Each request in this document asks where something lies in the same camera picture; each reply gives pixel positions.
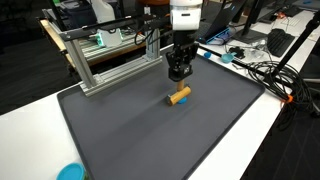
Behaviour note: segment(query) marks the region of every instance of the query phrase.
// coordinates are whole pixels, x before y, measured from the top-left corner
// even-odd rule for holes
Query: desk
[[[47,34],[50,36],[50,38],[53,40],[53,42],[58,46],[59,51],[66,50],[66,47],[65,47],[62,39],[60,38],[59,34],[50,26],[49,21],[48,20],[40,20],[40,24],[43,27],[43,29],[47,32]],[[89,66],[93,66],[93,65],[101,63],[103,61],[110,60],[110,59],[115,58],[117,56],[129,53],[131,51],[137,50],[139,48],[144,48],[144,47],[145,47],[145,43],[142,43],[141,45],[138,45],[138,46],[132,45],[126,49],[116,50],[116,51],[108,53],[104,56],[99,56],[98,58],[95,58],[94,60],[88,59],[88,64],[89,64]],[[76,68],[70,55],[66,54],[65,57],[66,57],[67,61],[70,63],[70,65],[73,68]]]
[[[306,21],[300,21],[296,27],[289,27],[288,32],[301,33],[312,15],[310,12],[299,14],[297,18]],[[275,27],[282,26],[281,20],[275,24]],[[268,33],[271,25],[259,23],[254,29]],[[300,70],[314,45],[314,41],[307,40],[289,61],[290,65]],[[223,47],[207,47],[220,53],[224,51]],[[211,60],[222,64],[217,57]],[[236,71],[231,64],[222,65]],[[244,70],[236,72],[245,76]],[[0,116],[2,179],[54,180],[65,165],[81,162],[56,95]],[[280,101],[266,91],[230,129],[190,179],[239,179],[279,112]]]

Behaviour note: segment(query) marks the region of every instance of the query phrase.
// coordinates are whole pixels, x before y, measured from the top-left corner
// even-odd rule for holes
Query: monitor
[[[250,27],[263,17],[279,10],[280,6],[277,4],[277,0],[248,0],[248,5],[251,5],[251,10],[245,27],[243,30],[237,32],[233,38],[246,44],[265,38],[267,36],[266,34],[251,30]]]

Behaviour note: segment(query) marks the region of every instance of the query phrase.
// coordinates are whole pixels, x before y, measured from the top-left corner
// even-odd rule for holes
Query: white table
[[[306,11],[296,16],[302,21],[296,27],[289,27],[288,33],[299,35],[312,16],[311,12]],[[285,29],[281,21],[278,20],[274,27]],[[258,23],[254,29],[268,33],[271,25]],[[300,70],[314,45],[314,40],[307,40],[289,64]],[[224,53],[223,47],[207,48]],[[211,57],[211,60],[222,64],[217,57]],[[236,70],[231,64],[222,65],[245,75],[244,70]],[[81,162],[56,96],[57,93],[52,94],[0,116],[0,179],[54,180],[65,165]],[[265,92],[224,136],[190,179],[239,179],[279,112],[280,101]]]

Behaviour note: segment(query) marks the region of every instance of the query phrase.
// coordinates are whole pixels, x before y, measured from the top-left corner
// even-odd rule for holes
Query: wire bundle
[[[247,65],[255,69],[255,71],[248,71],[251,78],[279,97],[282,104],[286,104],[282,109],[284,116],[278,124],[280,130],[285,130],[291,124],[298,110],[314,111],[314,101],[308,85],[303,81],[299,72],[290,65],[286,65],[278,71],[276,69],[278,64],[278,62],[264,61]],[[257,70],[263,71],[265,75],[257,74]]]

